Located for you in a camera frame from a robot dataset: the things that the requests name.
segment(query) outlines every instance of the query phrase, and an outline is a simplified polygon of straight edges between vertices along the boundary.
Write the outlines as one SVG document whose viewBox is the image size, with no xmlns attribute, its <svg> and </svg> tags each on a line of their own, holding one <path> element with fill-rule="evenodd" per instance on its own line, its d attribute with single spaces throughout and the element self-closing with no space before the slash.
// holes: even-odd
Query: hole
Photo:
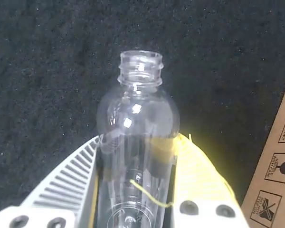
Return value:
<svg viewBox="0 0 285 228">
<path fill-rule="evenodd" d="M 194 202 L 187 200 L 181 203 L 180 212 L 186 215 L 198 215 L 199 207 Z"/>
<path fill-rule="evenodd" d="M 57 180 L 60 180 L 60 181 L 62 181 L 62 182 L 64 182 L 64 183 L 66 183 L 66 184 L 71 185 L 72 187 L 75 187 L 75 188 L 78 188 L 78 189 L 81 189 L 81 190 L 84 190 L 84 189 L 85 189 L 84 187 L 81 187 L 81 186 L 79 186 L 79 185 L 77 185 L 77 184 L 75 184 L 75 183 L 73 183 L 73 182 L 71 182 L 71 181 L 69 181 L 69 180 L 66 180 L 66 179 L 64 179 L 64 178 L 62 178 L 62 177 L 56 176 L 55 178 L 56 178 Z"/>
<path fill-rule="evenodd" d="M 53 182 L 53 181 L 50 182 L 50 185 L 56 186 L 56 187 L 58 187 L 58 188 L 61 188 L 61 189 L 63 189 L 63 190 L 66 190 L 66 191 L 70 191 L 70 192 L 73 192 L 73 193 L 77 193 L 77 194 L 83 195 L 83 193 L 80 192 L 80 191 L 76 191 L 76 190 L 70 189 L 70 188 L 68 188 L 67 186 L 58 184 L 58 183 Z"/>
<path fill-rule="evenodd" d="M 51 188 L 45 188 L 44 191 L 48 191 L 50 193 L 53 193 L 53 194 L 56 194 L 56 195 L 59 195 L 59 196 L 69 197 L 69 198 L 72 198 L 72 199 L 75 199 L 75 200 L 82 200 L 81 197 L 74 196 L 74 195 L 71 195 L 71 194 L 67 194 L 65 192 L 58 191 L 58 190 L 51 189 Z"/>
<path fill-rule="evenodd" d="M 83 172 L 86 172 L 87 174 L 89 174 L 89 171 L 86 170 L 84 167 L 82 167 L 80 164 L 78 164 L 78 162 L 72 160 L 71 163 L 72 163 L 73 165 L 75 165 L 76 167 L 80 168 Z"/>
<path fill-rule="evenodd" d="M 96 147 L 97 147 L 97 143 L 98 143 L 98 140 L 96 142 L 91 142 L 90 143 L 90 146 L 93 150 L 96 150 Z"/>
<path fill-rule="evenodd" d="M 64 170 L 62 170 L 62 171 L 60 171 L 60 172 L 61 172 L 62 174 L 64 174 L 64 175 L 66 175 L 67 177 L 72 178 L 72 179 L 78 181 L 79 183 L 82 183 L 82 184 L 86 185 L 86 182 L 84 182 L 84 181 L 78 179 L 77 177 L 73 176 L 72 174 L 70 174 L 70 173 L 68 173 L 68 172 L 66 172 L 66 171 L 64 171 Z"/>
<path fill-rule="evenodd" d="M 66 168 L 70 171 L 72 171 L 73 173 L 77 174 L 78 176 L 87 179 L 87 176 L 83 175 L 82 173 L 78 172 L 77 170 L 75 170 L 73 167 L 66 165 Z"/>
<path fill-rule="evenodd" d="M 86 146 L 85 150 L 93 157 L 94 156 L 94 152 L 92 151 L 91 147 Z"/>
<path fill-rule="evenodd" d="M 80 157 L 79 155 L 76 155 L 76 159 L 81 163 L 83 164 L 84 166 L 86 166 L 87 168 L 91 168 L 91 166 L 82 158 Z"/>
<path fill-rule="evenodd" d="M 40 198 L 44 198 L 44 199 L 49 199 L 49 200 L 54 200 L 54 201 L 58 201 L 58 202 L 63 202 L 63 203 L 68 203 L 68 204 L 73 204 L 73 205 L 80 205 L 80 203 L 78 202 L 73 202 L 67 199 L 62 199 L 56 196 L 50 196 L 50 195 L 45 195 L 45 194 L 40 194 L 39 195 Z"/>
<path fill-rule="evenodd" d="M 80 154 L 81 154 L 85 159 L 87 159 L 90 163 L 92 163 L 92 159 L 91 159 L 86 153 L 84 153 L 83 151 L 81 151 Z"/>
<path fill-rule="evenodd" d="M 22 227 L 25 227 L 26 224 L 28 223 L 28 220 L 29 217 L 26 216 L 26 215 L 21 215 L 21 216 L 18 216 L 16 218 L 14 218 L 10 225 L 9 225 L 9 228 L 22 228 Z"/>
<path fill-rule="evenodd" d="M 227 218 L 234 218 L 236 216 L 234 210 L 227 205 L 219 205 L 217 207 L 216 213 L 218 216 L 223 216 Z"/>
<path fill-rule="evenodd" d="M 66 227 L 66 220 L 60 217 L 54 218 L 47 225 L 47 228 L 64 228 L 64 227 Z"/>
<path fill-rule="evenodd" d="M 71 211 L 79 209 L 79 208 L 66 207 L 66 206 L 62 206 L 62 205 L 59 205 L 59 204 L 49 203 L 49 202 L 42 202 L 42 201 L 35 201 L 34 204 L 35 205 L 44 206 L 44 207 L 49 207 L 49 208 L 59 208 L 59 209 L 65 209 L 65 210 L 71 210 Z"/>
</svg>

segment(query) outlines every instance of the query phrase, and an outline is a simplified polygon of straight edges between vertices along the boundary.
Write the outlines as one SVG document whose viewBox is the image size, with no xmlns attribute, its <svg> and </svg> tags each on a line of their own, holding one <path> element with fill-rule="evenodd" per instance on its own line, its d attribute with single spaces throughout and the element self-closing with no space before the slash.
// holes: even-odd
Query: black speckled background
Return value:
<svg viewBox="0 0 285 228">
<path fill-rule="evenodd" d="M 285 1 L 0 0 L 0 209 L 95 134 L 119 54 L 164 86 L 241 203 L 285 91 Z"/>
</svg>

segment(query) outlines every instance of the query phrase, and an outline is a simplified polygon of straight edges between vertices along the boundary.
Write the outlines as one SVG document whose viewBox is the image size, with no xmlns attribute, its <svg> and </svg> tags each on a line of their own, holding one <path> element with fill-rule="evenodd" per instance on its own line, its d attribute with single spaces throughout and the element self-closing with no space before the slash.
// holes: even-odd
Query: bottle body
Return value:
<svg viewBox="0 0 285 228">
<path fill-rule="evenodd" d="M 141 71 L 134 72 L 135 77 L 126 74 L 128 83 L 121 82 L 103 97 L 97 110 L 102 161 L 99 228 L 162 226 L 164 208 L 130 180 L 158 201 L 166 202 L 179 115 L 170 97 L 158 84 L 152 84 L 154 80 L 145 75 L 139 78 Z"/>
</svg>

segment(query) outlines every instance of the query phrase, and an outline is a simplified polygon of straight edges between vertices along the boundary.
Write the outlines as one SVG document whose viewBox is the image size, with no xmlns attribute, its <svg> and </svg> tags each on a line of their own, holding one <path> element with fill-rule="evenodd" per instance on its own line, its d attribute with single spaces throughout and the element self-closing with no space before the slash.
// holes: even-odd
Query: bottle shoulder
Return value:
<svg viewBox="0 0 285 228">
<path fill-rule="evenodd" d="M 108 92 L 97 110 L 100 133 L 119 130 L 124 134 L 155 134 L 167 137 L 179 131 L 179 113 L 165 91 L 133 93 L 120 87 Z"/>
</svg>

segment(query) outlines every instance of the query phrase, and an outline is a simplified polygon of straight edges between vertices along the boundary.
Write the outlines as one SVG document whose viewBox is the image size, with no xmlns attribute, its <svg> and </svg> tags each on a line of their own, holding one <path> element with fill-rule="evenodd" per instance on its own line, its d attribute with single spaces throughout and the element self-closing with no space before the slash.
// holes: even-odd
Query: black circular hole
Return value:
<svg viewBox="0 0 285 228">
<path fill-rule="evenodd" d="M 28 219 L 29 217 L 26 215 L 18 216 L 10 222 L 9 228 L 23 228 L 28 223 Z"/>
<path fill-rule="evenodd" d="M 236 216 L 234 210 L 227 205 L 219 205 L 217 207 L 217 215 L 224 216 L 227 218 L 233 218 Z"/>
<path fill-rule="evenodd" d="M 57 217 L 48 223 L 47 228 L 64 228 L 65 226 L 66 220 L 64 218 Z"/>
<path fill-rule="evenodd" d="M 181 203 L 180 212 L 186 215 L 198 215 L 199 207 L 194 202 L 187 200 Z"/>
</svg>

